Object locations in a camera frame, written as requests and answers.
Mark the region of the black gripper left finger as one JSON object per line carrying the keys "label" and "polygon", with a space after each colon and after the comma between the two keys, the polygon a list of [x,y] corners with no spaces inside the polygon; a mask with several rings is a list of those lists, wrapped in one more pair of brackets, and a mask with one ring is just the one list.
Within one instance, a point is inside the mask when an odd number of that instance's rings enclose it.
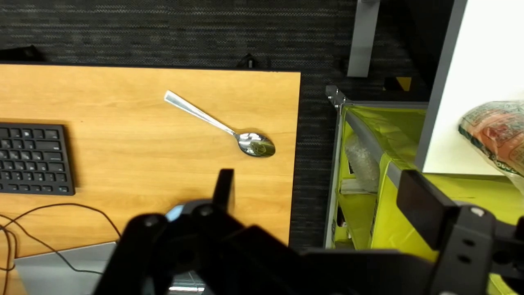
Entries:
{"label": "black gripper left finger", "polygon": [[234,171],[220,169],[212,191],[212,204],[222,210],[229,210],[234,202]]}

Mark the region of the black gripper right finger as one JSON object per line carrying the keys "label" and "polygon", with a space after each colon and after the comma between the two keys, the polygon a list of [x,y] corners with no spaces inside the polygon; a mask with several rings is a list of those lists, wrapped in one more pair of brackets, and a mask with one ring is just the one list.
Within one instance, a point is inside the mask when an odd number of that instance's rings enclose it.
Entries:
{"label": "black gripper right finger", "polygon": [[417,171],[402,171],[396,205],[430,250],[443,243],[446,220],[456,205]]}

